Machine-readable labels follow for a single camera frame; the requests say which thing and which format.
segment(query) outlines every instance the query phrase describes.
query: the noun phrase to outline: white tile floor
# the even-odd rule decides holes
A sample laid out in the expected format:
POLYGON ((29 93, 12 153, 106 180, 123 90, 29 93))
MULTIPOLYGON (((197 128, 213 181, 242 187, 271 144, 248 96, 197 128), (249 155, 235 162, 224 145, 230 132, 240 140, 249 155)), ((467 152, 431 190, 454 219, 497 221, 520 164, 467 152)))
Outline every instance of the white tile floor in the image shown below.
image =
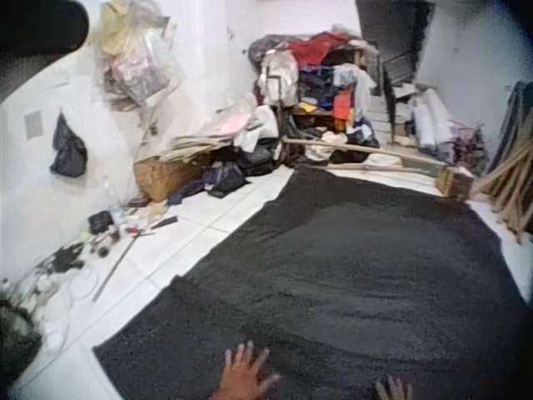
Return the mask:
MULTIPOLYGON (((252 178, 252 184, 219 200, 205 193, 172 207, 180 219, 156 236, 139 238, 96 303, 88 297, 75 300, 67 321, 69 334, 60 353, 42 350, 15 386, 17 399, 72 400, 119 399, 91 348, 101 344, 139 313, 176 275, 182 276, 203 256, 242 225, 262 205, 277 197, 292 170, 282 167, 272 175, 252 178)), ((438 195, 433 180, 415 174, 390 172, 338 172, 399 188, 438 195)), ((502 238, 502 251, 519 289, 526 297, 532 282, 533 244, 516 245, 505 228, 496 223, 490 206, 473 202, 472 208, 502 238)), ((105 276, 127 245, 123 240, 104 260, 90 259, 99 277, 105 276)))

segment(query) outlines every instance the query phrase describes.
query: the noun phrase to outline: dark gray rug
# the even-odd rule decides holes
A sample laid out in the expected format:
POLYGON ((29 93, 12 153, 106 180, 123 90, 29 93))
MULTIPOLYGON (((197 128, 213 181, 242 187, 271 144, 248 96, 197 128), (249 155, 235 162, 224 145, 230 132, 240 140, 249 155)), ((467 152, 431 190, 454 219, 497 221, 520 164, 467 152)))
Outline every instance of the dark gray rug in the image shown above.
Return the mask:
POLYGON ((371 398, 388 373, 416 398, 511 398, 533 336, 499 248, 464 204, 297 171, 95 353, 126 399, 207 398, 248 338, 284 377, 271 398, 371 398))

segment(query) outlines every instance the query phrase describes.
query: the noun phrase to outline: hand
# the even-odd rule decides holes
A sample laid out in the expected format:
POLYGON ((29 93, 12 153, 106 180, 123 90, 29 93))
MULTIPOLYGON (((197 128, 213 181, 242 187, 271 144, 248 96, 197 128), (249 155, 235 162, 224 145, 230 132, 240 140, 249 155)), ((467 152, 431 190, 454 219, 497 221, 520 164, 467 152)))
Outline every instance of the hand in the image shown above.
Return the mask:
POLYGON ((403 388, 403 383, 398 378, 395 380, 393 377, 387 379, 388 382, 388 394, 387 390, 381 382, 376 382, 377 395, 380 400, 413 400, 413 387, 411 384, 407 385, 407 389, 403 388))
POLYGON ((235 359, 232 351, 226 350, 226 366, 222 374, 219 389, 213 394, 212 400, 255 400, 265 394, 270 386, 280 380, 273 374, 262 382, 258 382, 257 374, 270 354, 266 348, 257 360, 253 361, 253 343, 239 344, 235 359))

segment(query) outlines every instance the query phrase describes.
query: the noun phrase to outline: bottle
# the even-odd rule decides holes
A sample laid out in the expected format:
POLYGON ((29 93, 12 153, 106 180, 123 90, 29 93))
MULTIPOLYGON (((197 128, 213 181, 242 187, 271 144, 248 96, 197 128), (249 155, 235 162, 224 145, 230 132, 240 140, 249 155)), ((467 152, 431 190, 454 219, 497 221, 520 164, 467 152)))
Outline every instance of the bottle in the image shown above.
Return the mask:
POLYGON ((113 221, 115 225, 120 225, 124 222, 125 218, 124 208, 118 200, 117 192, 115 192, 107 175, 103 177, 103 189, 107 195, 108 210, 113 217, 113 221))

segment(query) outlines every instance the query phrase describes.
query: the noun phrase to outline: red cloth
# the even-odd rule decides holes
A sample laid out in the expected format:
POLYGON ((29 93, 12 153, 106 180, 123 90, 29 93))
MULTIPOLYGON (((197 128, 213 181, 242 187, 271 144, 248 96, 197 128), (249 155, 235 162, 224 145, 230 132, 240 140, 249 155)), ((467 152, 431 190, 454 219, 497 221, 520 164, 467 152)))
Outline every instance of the red cloth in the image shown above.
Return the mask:
POLYGON ((320 65, 326 55, 349 40, 347 33, 324 32, 310 40, 295 40, 291 42, 289 49, 298 62, 298 67, 306 65, 320 65))
POLYGON ((341 94, 337 94, 333 100, 333 117, 335 119, 346 121, 350 117, 352 89, 353 86, 350 85, 341 94))

